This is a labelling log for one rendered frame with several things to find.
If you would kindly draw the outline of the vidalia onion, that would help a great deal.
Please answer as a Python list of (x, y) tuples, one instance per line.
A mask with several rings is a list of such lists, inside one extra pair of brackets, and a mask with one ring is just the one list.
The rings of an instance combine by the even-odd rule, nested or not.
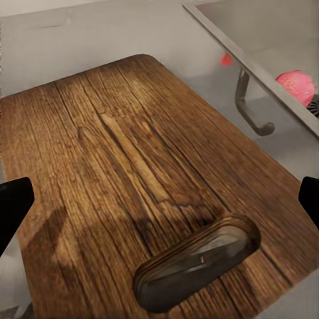
[(303, 106), (308, 108), (315, 93), (312, 78), (299, 70), (285, 72), (276, 81), (289, 91)]

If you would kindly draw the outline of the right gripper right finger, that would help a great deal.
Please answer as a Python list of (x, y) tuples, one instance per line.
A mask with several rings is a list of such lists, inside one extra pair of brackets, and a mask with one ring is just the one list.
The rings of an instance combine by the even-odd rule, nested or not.
[(312, 222), (319, 229), (319, 179), (304, 177), (298, 198)]

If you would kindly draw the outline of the cutting board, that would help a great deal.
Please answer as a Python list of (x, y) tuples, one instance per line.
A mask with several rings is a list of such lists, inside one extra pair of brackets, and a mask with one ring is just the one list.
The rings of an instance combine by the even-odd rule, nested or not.
[[(16, 233), (35, 319), (254, 319), (319, 268), (302, 182), (148, 54), (0, 99), (0, 164), (35, 195)], [(141, 306), (146, 272), (225, 225), (255, 251)]]

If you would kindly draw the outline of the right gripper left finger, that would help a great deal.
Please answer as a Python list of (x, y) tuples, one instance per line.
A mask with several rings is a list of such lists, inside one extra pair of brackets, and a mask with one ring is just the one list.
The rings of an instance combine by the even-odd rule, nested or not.
[(0, 256), (35, 202), (28, 177), (0, 184)]

